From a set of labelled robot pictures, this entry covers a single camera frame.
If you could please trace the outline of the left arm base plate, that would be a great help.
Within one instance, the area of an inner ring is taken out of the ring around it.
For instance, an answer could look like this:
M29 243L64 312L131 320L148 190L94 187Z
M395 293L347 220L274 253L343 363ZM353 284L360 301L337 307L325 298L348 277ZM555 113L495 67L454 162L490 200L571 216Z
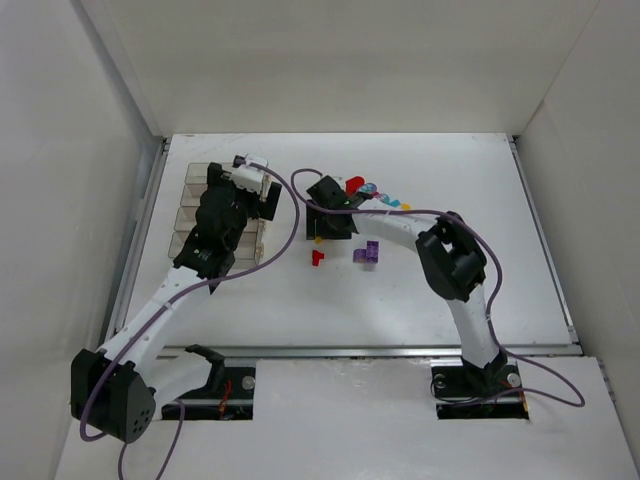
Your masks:
M185 421L249 421L253 419L256 368L227 366L218 379L180 396Z

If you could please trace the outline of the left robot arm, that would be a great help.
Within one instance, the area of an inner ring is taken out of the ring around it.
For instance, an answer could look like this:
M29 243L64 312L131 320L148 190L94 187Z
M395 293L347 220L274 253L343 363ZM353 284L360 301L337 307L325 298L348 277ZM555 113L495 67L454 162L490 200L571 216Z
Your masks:
M166 363L156 359L217 286L235 278L247 223L273 219L281 189L267 160L254 155L236 157L230 169L208 165L195 226L157 290L117 334L72 360L71 414L84 440L131 444L166 404L220 385L225 358L210 348L191 345Z

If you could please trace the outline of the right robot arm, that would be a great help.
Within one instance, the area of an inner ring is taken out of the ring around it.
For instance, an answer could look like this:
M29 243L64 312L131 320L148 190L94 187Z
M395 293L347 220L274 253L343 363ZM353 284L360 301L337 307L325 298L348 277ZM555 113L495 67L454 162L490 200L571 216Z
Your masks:
M489 252L455 212L414 214L365 191L345 191L330 176L307 189L308 223L324 239L374 236L418 255L427 285L443 299L461 344L459 366L432 369L434 395L448 402L488 401L520 387L515 366L489 320L491 296L484 292Z

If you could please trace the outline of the small red lego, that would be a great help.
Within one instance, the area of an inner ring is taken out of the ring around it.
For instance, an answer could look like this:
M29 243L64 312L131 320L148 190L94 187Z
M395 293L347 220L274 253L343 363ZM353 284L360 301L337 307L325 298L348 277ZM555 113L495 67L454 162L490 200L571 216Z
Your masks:
M325 259L325 253L317 250L317 249L313 249L312 253L311 253L311 265L313 267L319 267L322 263L322 261Z

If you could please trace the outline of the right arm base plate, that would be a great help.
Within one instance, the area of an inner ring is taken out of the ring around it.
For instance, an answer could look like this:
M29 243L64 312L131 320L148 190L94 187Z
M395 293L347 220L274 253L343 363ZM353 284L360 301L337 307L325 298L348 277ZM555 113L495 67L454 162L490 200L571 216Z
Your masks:
M528 420L516 364L507 363L494 379L471 378L463 365L431 367L430 390L439 420Z

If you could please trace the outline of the purple lego block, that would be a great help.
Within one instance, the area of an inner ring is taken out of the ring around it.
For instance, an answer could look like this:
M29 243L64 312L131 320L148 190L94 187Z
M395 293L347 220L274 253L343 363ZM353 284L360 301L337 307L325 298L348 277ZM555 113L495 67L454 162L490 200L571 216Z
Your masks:
M379 264L379 250L380 243L377 240L368 240L365 247L353 251L352 261L365 271L375 271Z

